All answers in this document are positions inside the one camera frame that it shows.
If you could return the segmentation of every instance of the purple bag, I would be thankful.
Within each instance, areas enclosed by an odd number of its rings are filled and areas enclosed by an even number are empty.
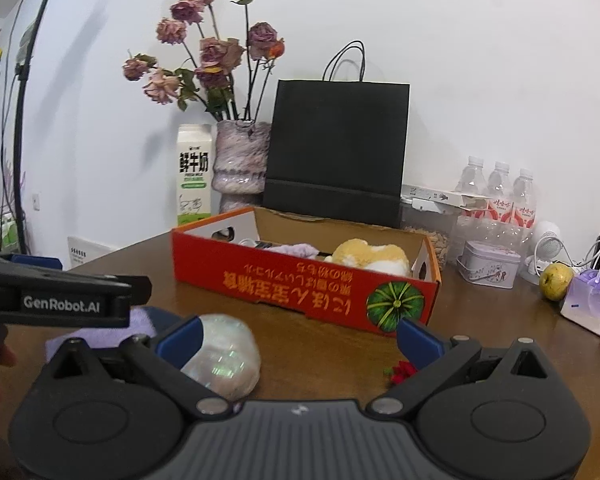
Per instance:
[[[600,270],[584,270],[571,280],[560,313],[600,336]]]

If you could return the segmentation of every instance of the red cardboard box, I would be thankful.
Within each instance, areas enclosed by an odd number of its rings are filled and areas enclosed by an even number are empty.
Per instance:
[[[240,245],[246,238],[308,243],[325,253],[351,238],[395,244],[412,262],[414,278]],[[177,227],[171,240],[175,276],[181,282],[383,335],[395,335],[401,317],[426,323],[441,284],[429,239],[385,227],[246,208]]]

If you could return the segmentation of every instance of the white power cord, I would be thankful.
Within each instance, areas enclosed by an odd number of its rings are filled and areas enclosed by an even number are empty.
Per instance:
[[[560,238],[558,238],[557,236],[553,236],[553,235],[545,235],[545,236],[542,236],[538,240],[538,243],[534,247],[534,271],[536,272],[537,276],[540,276],[540,273],[538,272],[538,246],[542,242],[545,242],[545,241],[548,241],[548,240],[555,240],[555,241],[557,241],[560,244],[560,250],[564,250],[564,253],[567,255],[567,258],[569,259],[569,261],[571,263],[571,267],[585,267],[586,265],[590,264],[591,262],[597,260],[600,257],[600,250],[598,250],[598,252],[596,252],[593,255],[592,258],[590,258],[589,260],[586,259],[591,254],[591,250],[593,250],[596,247],[596,245],[600,244],[600,240],[597,240],[589,248],[589,251],[587,251],[587,254],[585,256],[585,261],[584,262],[582,262],[582,263],[574,263],[573,260],[571,259],[571,257],[569,256],[569,252],[567,251],[567,247],[565,247],[564,242],[562,240],[560,240]]]

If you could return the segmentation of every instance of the white logo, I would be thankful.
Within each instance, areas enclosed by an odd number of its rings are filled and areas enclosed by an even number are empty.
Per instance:
[[[298,407],[292,409],[291,413],[293,413],[294,415],[297,415],[297,416],[302,416],[303,413],[307,413],[308,411],[309,411],[309,408],[306,407],[304,404],[298,404]]]
[[[27,308],[35,308],[37,310],[64,310],[65,312],[94,312],[100,313],[100,302],[91,301],[85,305],[83,301],[57,300],[49,298],[48,300],[33,299],[32,296],[25,296],[23,300],[24,306]]]

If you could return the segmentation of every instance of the black pole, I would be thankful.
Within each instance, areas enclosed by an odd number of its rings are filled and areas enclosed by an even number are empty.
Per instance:
[[[27,89],[29,70],[31,68],[31,57],[33,46],[36,43],[40,23],[45,13],[46,4],[49,0],[42,0],[36,21],[31,30],[31,38],[27,45],[27,53],[22,65],[16,67],[20,88],[18,89],[18,101],[16,104],[16,117],[13,131],[13,213],[15,215],[16,228],[18,231],[18,245],[20,252],[27,254],[27,243],[24,230],[24,211],[22,210],[22,195],[20,190],[20,173],[22,172],[22,121],[24,118],[24,94]]]

